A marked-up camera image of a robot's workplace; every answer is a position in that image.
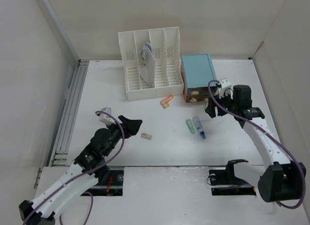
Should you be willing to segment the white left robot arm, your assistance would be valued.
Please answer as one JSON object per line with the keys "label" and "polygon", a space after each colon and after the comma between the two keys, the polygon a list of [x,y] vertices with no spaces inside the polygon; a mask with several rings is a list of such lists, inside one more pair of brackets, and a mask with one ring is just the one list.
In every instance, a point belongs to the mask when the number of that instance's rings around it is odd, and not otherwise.
{"label": "white left robot arm", "polygon": [[19,205],[20,217],[25,225],[53,225],[66,206],[89,188],[108,180],[109,167],[105,157],[117,143],[135,136],[142,120],[131,120],[120,115],[106,128],[98,129],[88,145],[74,159],[66,172],[40,196],[24,200]]}

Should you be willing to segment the aluminium frame rail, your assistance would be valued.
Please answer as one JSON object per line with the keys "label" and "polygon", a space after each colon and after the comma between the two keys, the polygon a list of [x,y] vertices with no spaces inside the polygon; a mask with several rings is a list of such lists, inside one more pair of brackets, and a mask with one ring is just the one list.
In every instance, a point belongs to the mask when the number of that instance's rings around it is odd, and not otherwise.
{"label": "aluminium frame rail", "polygon": [[65,94],[65,105],[59,126],[56,129],[56,137],[51,146],[48,167],[66,165],[88,65],[89,61],[79,60],[74,70],[70,87]]}

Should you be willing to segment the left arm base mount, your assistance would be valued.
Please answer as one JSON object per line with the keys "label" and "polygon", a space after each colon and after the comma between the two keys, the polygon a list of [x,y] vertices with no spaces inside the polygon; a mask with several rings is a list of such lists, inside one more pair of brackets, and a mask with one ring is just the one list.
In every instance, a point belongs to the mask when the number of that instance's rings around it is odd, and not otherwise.
{"label": "left arm base mount", "polygon": [[124,167],[110,167],[108,178],[87,190],[93,196],[122,196]]}

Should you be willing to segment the teal orange drawer box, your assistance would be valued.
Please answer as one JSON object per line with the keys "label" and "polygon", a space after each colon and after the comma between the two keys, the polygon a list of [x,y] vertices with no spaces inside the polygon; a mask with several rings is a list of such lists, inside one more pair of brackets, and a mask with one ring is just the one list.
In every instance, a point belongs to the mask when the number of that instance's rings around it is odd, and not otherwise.
{"label": "teal orange drawer box", "polygon": [[211,54],[183,55],[181,75],[184,81],[186,103],[205,101],[209,97],[208,83],[216,80]]}

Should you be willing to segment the white plastic file organizer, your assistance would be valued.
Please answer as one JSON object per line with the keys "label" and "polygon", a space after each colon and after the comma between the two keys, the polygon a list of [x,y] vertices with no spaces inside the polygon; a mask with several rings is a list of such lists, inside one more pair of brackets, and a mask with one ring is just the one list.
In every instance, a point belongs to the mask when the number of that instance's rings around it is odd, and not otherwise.
{"label": "white plastic file organizer", "polygon": [[[144,66],[140,51],[146,42],[151,43],[155,52],[155,88],[140,76],[140,68]],[[184,83],[178,27],[120,32],[119,47],[128,100],[182,94]]]}

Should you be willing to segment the green transparent tube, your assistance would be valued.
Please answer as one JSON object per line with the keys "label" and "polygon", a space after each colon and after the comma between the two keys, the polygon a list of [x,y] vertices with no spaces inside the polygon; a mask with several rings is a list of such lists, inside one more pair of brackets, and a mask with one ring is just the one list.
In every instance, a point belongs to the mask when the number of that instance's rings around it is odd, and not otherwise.
{"label": "green transparent tube", "polygon": [[187,120],[186,120],[186,125],[187,125],[187,127],[188,127],[190,133],[191,133],[191,134],[194,134],[194,133],[195,133],[195,128],[194,128],[194,126],[193,126],[193,123],[192,123],[191,119],[187,119]]}

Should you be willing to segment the white spiral bound manual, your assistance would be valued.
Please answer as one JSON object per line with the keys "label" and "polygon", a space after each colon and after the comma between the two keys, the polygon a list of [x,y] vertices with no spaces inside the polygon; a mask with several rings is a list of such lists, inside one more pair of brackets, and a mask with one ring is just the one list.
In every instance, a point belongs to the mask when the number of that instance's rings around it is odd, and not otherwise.
{"label": "white spiral bound manual", "polygon": [[146,42],[140,51],[144,66],[140,68],[140,76],[151,87],[155,88],[155,52],[150,42]]}

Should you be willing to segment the beige rectangular eraser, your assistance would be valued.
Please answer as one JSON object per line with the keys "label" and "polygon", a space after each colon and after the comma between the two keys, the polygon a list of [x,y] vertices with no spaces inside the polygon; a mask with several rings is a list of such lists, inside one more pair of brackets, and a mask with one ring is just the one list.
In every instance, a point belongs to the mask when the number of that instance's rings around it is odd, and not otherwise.
{"label": "beige rectangular eraser", "polygon": [[152,136],[151,134],[148,134],[148,133],[144,133],[144,132],[143,132],[143,133],[141,134],[141,137],[142,137],[142,138],[145,138],[145,139],[148,139],[148,140],[151,140],[153,136]]}

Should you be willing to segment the clear blue glue bottle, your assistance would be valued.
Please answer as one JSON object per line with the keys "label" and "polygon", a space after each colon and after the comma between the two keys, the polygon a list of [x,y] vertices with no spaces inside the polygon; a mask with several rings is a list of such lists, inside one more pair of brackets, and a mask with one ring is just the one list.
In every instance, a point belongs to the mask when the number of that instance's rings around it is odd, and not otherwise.
{"label": "clear blue glue bottle", "polygon": [[201,121],[199,119],[198,116],[194,116],[192,118],[192,122],[197,130],[197,132],[199,133],[199,135],[203,138],[203,139],[206,139],[206,136],[205,136],[205,132],[204,132],[204,128],[201,124]]}

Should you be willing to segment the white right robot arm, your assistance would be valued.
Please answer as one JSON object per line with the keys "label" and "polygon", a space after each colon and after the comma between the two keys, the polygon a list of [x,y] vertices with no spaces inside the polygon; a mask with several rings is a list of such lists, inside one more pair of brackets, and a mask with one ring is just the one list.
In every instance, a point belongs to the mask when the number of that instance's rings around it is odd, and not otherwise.
{"label": "white right robot arm", "polygon": [[244,159],[228,161],[225,179],[231,184],[243,180],[254,186],[267,203],[275,202],[287,209],[300,207],[306,194],[306,168],[275,139],[262,110],[252,106],[251,88],[231,86],[227,80],[211,80],[208,84],[215,84],[218,95],[209,93],[205,112],[211,118],[233,116],[254,143],[264,164],[264,171],[260,171]]}

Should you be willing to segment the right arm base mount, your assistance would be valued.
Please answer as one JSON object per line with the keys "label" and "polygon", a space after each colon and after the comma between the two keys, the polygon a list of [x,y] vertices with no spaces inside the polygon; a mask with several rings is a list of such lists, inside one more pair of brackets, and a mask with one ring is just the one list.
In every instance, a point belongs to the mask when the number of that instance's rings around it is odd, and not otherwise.
{"label": "right arm base mount", "polygon": [[223,167],[209,168],[207,184],[211,186],[212,196],[256,196],[256,189],[248,182],[235,176],[234,166],[248,163],[245,159],[230,160]]}

